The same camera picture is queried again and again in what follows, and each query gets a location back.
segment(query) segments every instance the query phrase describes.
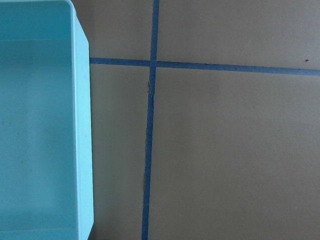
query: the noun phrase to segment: blue tape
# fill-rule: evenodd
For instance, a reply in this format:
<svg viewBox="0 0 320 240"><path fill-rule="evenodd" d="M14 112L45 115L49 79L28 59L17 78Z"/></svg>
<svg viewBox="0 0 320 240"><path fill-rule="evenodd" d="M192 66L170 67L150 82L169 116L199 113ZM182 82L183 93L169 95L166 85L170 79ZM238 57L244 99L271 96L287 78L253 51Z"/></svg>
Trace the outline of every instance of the blue tape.
<svg viewBox="0 0 320 240"><path fill-rule="evenodd" d="M143 191L142 230L141 230L142 240L148 240L148 231L149 231L150 183L151 183L151 163L152 163L152 142L153 142L153 130L154 130L154 96L155 96L155 89L156 89L156 71L157 71L158 25L159 25L159 0L153 0L148 112L147 112L146 140L145 140L145 167L144 167L145 182L144 182L144 191Z"/></svg>
<svg viewBox="0 0 320 240"><path fill-rule="evenodd" d="M150 61L148 61L148 60L99 58L99 57L91 57L90 63L91 64L104 64L104 65L142 66L142 67L149 67L150 66Z"/></svg>
<svg viewBox="0 0 320 240"><path fill-rule="evenodd" d="M267 73L267 74L320 76L320 70L316 70L316 69L299 69L299 68L268 67L268 66L244 66L244 65L227 65L227 64L158 61L157 67L158 68L174 68L174 69L199 69L199 70L235 71L235 72Z"/></svg>

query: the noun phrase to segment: floor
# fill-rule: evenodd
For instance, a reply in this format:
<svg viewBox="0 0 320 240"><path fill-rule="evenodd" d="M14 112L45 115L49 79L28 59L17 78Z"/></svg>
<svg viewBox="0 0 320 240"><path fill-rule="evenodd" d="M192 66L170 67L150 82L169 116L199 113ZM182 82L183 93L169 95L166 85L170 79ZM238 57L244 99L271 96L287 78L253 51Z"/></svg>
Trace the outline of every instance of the floor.
<svg viewBox="0 0 320 240"><path fill-rule="evenodd" d="M92 240L320 236L318 0L73 0Z"/></svg>

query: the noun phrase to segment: blue line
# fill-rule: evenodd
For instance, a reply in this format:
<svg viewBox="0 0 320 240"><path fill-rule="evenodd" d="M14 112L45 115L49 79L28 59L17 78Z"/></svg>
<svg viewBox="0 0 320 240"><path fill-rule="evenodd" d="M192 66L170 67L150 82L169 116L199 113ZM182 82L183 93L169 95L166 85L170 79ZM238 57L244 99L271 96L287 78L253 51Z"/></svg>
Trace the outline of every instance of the blue line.
<svg viewBox="0 0 320 240"><path fill-rule="evenodd" d="M144 167L144 191L143 191L141 240L148 240L148 231L149 231L150 182L151 182L151 162L152 162L152 141L153 141L153 130L154 130L154 96L155 96L155 89L156 89L156 71L157 71L158 24L159 24L159 0L153 0L148 112L147 112L146 140L145 140L145 167Z"/></svg>
<svg viewBox="0 0 320 240"><path fill-rule="evenodd" d="M251 73L267 73L267 74L320 76L320 70L316 70L316 69L299 69L299 68L268 67L268 66L243 66L243 65L227 65L227 64L158 61L157 67L158 68L174 68L174 69L199 69L199 70L235 71L235 72L251 72Z"/></svg>
<svg viewBox="0 0 320 240"><path fill-rule="evenodd" d="M150 66L150 61L148 61L148 60L99 58L99 57L90 57L90 63L91 64L104 64L104 65L142 66L142 67L149 67Z"/></svg>

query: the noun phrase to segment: blue plastic bin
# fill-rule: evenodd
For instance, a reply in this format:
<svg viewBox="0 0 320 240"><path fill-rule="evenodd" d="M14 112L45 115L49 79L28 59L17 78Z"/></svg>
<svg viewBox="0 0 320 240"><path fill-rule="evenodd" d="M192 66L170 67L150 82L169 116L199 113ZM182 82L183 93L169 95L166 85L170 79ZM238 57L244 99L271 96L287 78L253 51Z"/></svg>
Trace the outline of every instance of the blue plastic bin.
<svg viewBox="0 0 320 240"><path fill-rule="evenodd" d="M69 0L0 0L0 240L93 224L89 45Z"/></svg>

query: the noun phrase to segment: light blue container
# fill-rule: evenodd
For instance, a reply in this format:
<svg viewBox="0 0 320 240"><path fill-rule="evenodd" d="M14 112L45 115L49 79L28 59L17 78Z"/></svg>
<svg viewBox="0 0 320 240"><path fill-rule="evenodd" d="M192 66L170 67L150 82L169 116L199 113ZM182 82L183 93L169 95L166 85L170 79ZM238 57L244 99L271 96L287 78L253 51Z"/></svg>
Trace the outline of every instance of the light blue container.
<svg viewBox="0 0 320 240"><path fill-rule="evenodd" d="M89 46L69 0L0 0L0 240L86 240Z"/></svg>

